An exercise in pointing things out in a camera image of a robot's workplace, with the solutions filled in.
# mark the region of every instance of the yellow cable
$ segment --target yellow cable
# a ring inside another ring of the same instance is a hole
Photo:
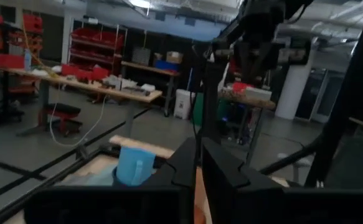
[[[24,32],[24,37],[25,37],[25,42],[26,42],[26,48],[29,50],[29,53],[32,55],[32,58],[34,59],[34,60],[36,60],[37,61],[37,63],[39,63],[39,65],[41,65],[42,66],[42,68],[52,77],[52,78],[58,78],[58,75],[55,73],[55,72],[53,72],[52,70],[51,70],[51,68],[49,68],[49,67],[47,67],[47,66],[45,66],[44,64],[43,64],[43,62],[42,61],[40,61],[40,59],[36,56],[36,55],[34,55],[33,54],[33,52],[31,51],[31,48],[29,47],[29,40],[28,40],[28,38],[27,38],[27,34],[26,34],[26,28],[25,28],[25,20],[24,20],[24,17],[22,17],[22,31]]]

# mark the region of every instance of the ceiling light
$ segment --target ceiling light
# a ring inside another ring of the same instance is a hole
[[[151,3],[144,0],[130,0],[130,3],[132,3],[134,6],[142,7],[145,9],[149,9],[151,7]]]

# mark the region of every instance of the cardboard box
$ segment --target cardboard box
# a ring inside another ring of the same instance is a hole
[[[180,64],[182,62],[182,56],[183,54],[179,52],[168,52],[166,55],[166,61]]]

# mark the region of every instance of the red stool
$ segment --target red stool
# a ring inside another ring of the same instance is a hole
[[[42,115],[45,113],[60,118],[59,131],[65,137],[67,137],[70,133],[79,133],[80,127],[83,123],[74,121],[72,118],[76,118],[79,115],[81,109],[74,106],[65,105],[63,103],[57,103],[57,107],[55,107],[55,112],[53,113],[54,107],[55,103],[50,103],[44,106],[43,110],[39,113],[39,126],[45,125],[42,124]],[[72,123],[75,128],[68,128],[67,123]]]

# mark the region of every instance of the bottle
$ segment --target bottle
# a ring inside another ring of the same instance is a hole
[[[24,58],[24,63],[25,63],[25,71],[29,72],[32,70],[32,55],[31,52],[29,51],[29,49],[25,49],[25,58]]]

